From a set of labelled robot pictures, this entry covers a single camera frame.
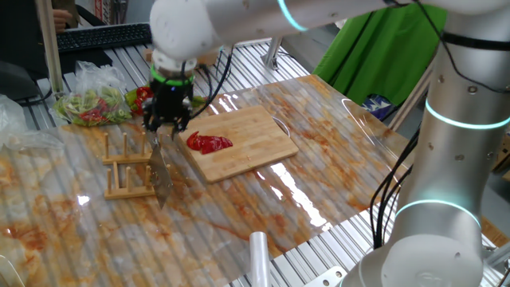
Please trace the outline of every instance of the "knife blade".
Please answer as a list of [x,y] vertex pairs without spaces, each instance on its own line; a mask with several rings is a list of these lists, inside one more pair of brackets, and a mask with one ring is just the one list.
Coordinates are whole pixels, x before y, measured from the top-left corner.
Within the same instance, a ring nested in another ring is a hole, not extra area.
[[172,191],[174,184],[167,169],[167,164],[161,153],[161,146],[156,133],[148,133],[147,138],[151,143],[152,154],[149,159],[149,167],[151,167],[151,183],[158,199],[159,207],[165,206],[168,195]]

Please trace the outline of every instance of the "plastic wrap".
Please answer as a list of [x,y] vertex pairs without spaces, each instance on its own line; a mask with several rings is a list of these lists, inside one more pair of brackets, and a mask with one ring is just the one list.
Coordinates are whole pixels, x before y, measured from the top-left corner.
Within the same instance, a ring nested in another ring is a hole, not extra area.
[[30,147],[63,147],[60,140],[48,133],[29,131],[23,108],[7,96],[0,96],[0,150],[4,144],[15,151]]
[[264,232],[253,232],[249,236],[249,256],[252,264],[252,286],[270,287],[268,238]]
[[131,118],[120,88],[124,76],[115,67],[97,68],[93,63],[76,63],[76,88],[53,106],[54,113],[73,124],[92,127],[120,124]]

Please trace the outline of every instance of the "aluminum rail table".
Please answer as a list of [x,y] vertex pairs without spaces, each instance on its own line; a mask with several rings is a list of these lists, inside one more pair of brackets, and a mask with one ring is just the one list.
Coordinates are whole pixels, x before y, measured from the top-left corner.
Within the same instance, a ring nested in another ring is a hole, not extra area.
[[[125,77],[126,91],[147,83],[149,64],[142,56],[142,52],[146,48],[151,47],[149,45],[137,45],[106,50],[107,55],[113,60],[113,65],[119,68]],[[233,54],[232,73],[223,85],[221,92],[253,88],[308,74],[294,59],[283,55],[279,59],[280,63],[277,71],[265,69],[261,62],[261,56],[266,54],[268,49],[268,42],[237,46]],[[226,57],[224,55],[221,61],[214,66],[212,70],[213,85],[218,83],[216,71],[218,70],[218,74],[222,73],[225,63]],[[75,75],[72,73],[65,74],[64,80],[65,90],[67,92],[72,91],[76,84]],[[38,84],[43,93],[49,88],[48,80],[38,81]],[[206,90],[204,75],[198,73],[195,92],[203,95]],[[48,99],[43,104],[24,108],[29,128],[46,129],[67,124],[52,115],[50,109],[53,103],[54,99]],[[386,234],[387,238],[393,226],[394,212],[386,213],[386,216],[388,215],[390,216],[390,224]],[[485,237],[484,244],[494,247]],[[341,278],[371,249],[369,214],[367,211],[363,211],[272,260],[270,281],[272,286],[275,287],[303,286],[335,267],[339,268],[339,271],[337,271],[339,274],[336,275]],[[491,268],[486,268],[481,286],[496,286],[500,277],[500,273]],[[324,285],[324,281],[320,280],[318,285]],[[250,274],[240,277],[227,286],[251,286]]]

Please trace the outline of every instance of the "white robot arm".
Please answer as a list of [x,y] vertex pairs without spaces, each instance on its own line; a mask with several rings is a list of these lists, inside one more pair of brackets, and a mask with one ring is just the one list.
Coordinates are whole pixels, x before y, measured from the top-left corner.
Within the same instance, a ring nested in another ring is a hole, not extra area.
[[[468,14],[508,4],[508,0],[422,2]],[[222,45],[306,31],[391,4],[384,0],[158,0],[151,11],[151,32],[159,52],[184,61]]]
[[[422,2],[449,11],[443,33],[448,49],[440,45],[437,52],[414,169],[400,193],[391,237],[356,265],[342,287],[481,282],[481,196],[510,122],[510,0]],[[158,0],[151,12],[156,69],[184,73],[193,58],[220,45],[295,33],[392,3]]]

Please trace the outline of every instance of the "keyboard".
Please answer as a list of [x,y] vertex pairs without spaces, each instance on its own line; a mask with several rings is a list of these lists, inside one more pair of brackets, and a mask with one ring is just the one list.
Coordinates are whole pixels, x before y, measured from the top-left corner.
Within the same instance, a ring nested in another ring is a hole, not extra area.
[[113,48],[152,42],[148,23],[74,29],[57,35],[58,52]]

